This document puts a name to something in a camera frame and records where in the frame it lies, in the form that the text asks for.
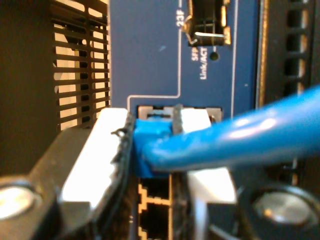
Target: port housing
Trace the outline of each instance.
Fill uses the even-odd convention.
[[[228,0],[188,0],[189,15],[182,30],[189,45],[222,46],[231,44],[227,26]]]

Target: blue circuit board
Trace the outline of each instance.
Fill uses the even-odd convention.
[[[181,30],[187,0],[111,0],[109,7],[112,107],[219,107],[224,119],[254,107],[257,1],[230,1],[231,45],[197,48]]]

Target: ventilation slot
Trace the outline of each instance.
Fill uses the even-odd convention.
[[[58,131],[91,127],[110,106],[107,5],[87,3],[51,3]]]
[[[287,37],[286,49],[289,52],[300,52],[306,51],[308,46],[308,39],[304,34],[291,34]]]
[[[287,25],[289,28],[305,28],[308,25],[308,12],[306,10],[289,11]]]

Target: metal screw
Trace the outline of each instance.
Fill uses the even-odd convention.
[[[287,192],[265,193],[255,201],[253,207],[260,215],[279,224],[303,224],[312,214],[302,198]]]
[[[0,220],[24,213],[35,202],[34,193],[22,186],[0,188]]]

